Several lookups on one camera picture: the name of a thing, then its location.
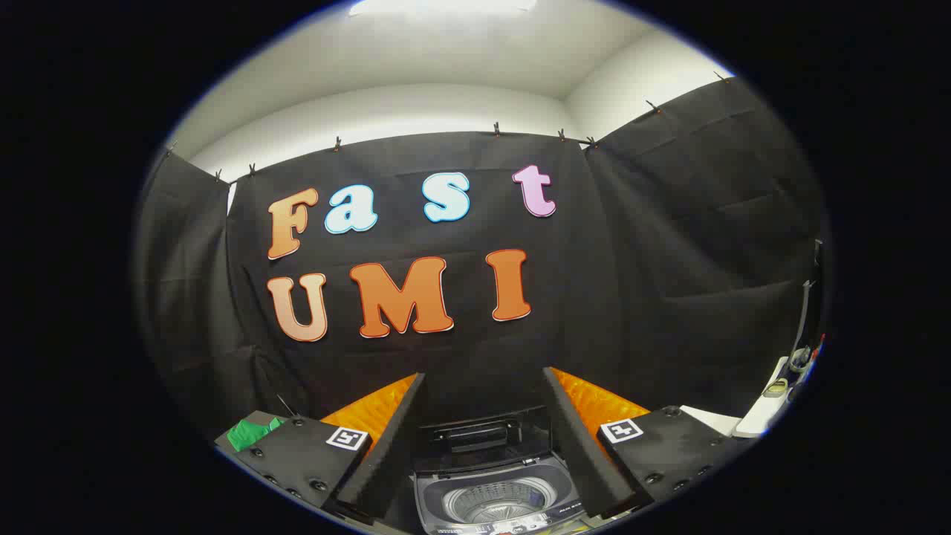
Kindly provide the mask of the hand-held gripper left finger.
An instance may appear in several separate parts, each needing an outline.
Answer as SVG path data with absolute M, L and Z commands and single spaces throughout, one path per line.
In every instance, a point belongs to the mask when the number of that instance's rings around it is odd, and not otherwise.
M 298 505 L 373 525 L 411 473 L 422 372 L 244 372 L 217 387 L 218 449 Z

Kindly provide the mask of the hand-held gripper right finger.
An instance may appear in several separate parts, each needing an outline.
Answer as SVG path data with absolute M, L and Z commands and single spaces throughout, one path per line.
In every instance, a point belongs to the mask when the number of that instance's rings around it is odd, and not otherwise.
M 614 393 L 542 370 L 553 444 L 588 515 L 608 518 L 675 499 L 736 457 L 734 437 L 683 407 L 629 410 Z

